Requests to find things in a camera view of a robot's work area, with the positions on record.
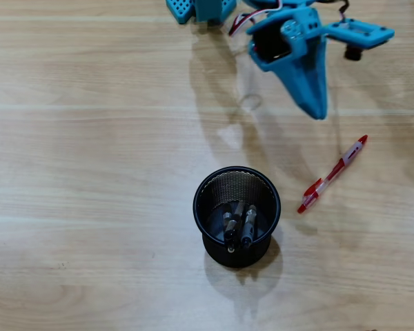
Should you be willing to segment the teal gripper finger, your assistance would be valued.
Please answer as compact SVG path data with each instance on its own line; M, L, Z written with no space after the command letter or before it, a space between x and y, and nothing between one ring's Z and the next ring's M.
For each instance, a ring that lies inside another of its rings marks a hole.
M271 62L262 61L261 68L277 76L301 110L319 119L319 81L307 73L301 59L294 59L290 54Z
M319 119L327 115L326 85L326 39L323 26L315 9L297 9L293 17L282 26L282 34L287 38L292 58L301 59L309 75L319 81Z

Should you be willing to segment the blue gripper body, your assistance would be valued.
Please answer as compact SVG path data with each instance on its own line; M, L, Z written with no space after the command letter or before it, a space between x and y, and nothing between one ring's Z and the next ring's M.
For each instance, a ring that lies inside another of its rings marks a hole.
M247 29L248 53L262 71L285 71L292 49L281 28L292 17L292 11L279 11Z

